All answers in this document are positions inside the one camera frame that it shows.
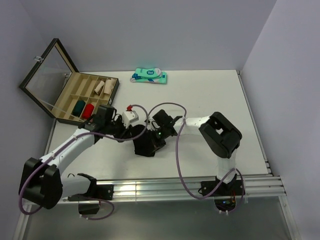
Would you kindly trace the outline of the black sock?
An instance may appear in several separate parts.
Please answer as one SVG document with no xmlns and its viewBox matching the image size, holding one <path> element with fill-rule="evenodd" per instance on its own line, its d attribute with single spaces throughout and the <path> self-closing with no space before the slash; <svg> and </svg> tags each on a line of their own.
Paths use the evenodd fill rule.
<svg viewBox="0 0 320 240">
<path fill-rule="evenodd" d="M 154 157 L 156 151 L 163 148 L 166 144 L 162 131 L 160 129 L 145 132 L 138 138 L 133 140 L 134 153 L 143 157 Z"/>
</svg>

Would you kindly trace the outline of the dark green patterned sock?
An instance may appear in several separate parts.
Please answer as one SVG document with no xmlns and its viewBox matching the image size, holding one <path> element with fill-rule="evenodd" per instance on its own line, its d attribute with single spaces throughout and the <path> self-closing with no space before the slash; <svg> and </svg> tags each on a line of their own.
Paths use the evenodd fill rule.
<svg viewBox="0 0 320 240">
<path fill-rule="evenodd" d="M 85 105 L 86 102 L 84 100 L 78 100 L 72 110 L 72 115 L 75 117 L 80 117 Z"/>
</svg>

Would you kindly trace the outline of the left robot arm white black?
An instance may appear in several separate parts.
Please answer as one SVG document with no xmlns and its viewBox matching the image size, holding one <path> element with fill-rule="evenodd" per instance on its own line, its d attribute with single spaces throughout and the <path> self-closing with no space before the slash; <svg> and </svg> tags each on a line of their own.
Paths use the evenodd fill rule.
<svg viewBox="0 0 320 240">
<path fill-rule="evenodd" d="M 78 195 L 81 199 L 97 199 L 97 180 L 79 173 L 67 180 L 61 174 L 86 149 L 103 137 L 129 141 L 129 130 L 138 115 L 128 106 L 120 116 L 112 106 L 100 105 L 95 114 L 81 123 L 76 131 L 59 147 L 39 159 L 31 157 L 24 166 L 19 186 L 19 208 L 23 200 L 31 201 L 41 208 L 52 209 L 62 198 Z"/>
</svg>

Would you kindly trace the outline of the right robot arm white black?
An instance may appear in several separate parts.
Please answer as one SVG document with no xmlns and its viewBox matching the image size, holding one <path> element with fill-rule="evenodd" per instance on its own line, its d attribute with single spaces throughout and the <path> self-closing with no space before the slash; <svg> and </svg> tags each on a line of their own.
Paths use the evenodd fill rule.
<svg viewBox="0 0 320 240">
<path fill-rule="evenodd" d="M 211 151 L 217 157 L 217 191 L 222 195 L 229 194 L 234 188 L 236 177 L 236 154 L 242 140 L 241 132 L 221 113 L 214 112 L 205 117 L 186 117 L 168 115 L 163 109 L 151 117 L 151 136 L 155 149 L 165 144 L 165 139 L 181 135 L 202 136 Z"/>
</svg>

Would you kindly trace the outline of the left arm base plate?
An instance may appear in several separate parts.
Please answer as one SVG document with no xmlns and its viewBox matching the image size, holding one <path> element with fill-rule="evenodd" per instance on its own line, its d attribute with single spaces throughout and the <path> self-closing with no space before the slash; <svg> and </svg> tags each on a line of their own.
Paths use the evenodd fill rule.
<svg viewBox="0 0 320 240">
<path fill-rule="evenodd" d="M 98 184 L 88 193 L 69 196 L 68 201 L 112 200 L 114 193 L 113 184 Z"/>
</svg>

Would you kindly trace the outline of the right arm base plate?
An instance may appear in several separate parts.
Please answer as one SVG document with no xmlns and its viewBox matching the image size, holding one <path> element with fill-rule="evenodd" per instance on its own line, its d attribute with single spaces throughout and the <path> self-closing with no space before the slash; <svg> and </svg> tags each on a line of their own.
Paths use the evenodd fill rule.
<svg viewBox="0 0 320 240">
<path fill-rule="evenodd" d="M 200 188 L 198 189 L 198 193 L 201 194 L 202 196 L 205 196 L 209 194 L 216 186 L 218 182 L 217 181 L 202 181 L 200 183 Z M 217 190 L 212 193 L 210 196 L 211 197 L 226 197 L 226 196 L 241 196 L 243 193 L 243 186 L 242 186 L 242 181 L 241 180 L 236 180 L 235 183 L 228 188 L 225 186 L 224 183 L 222 183 Z"/>
</svg>

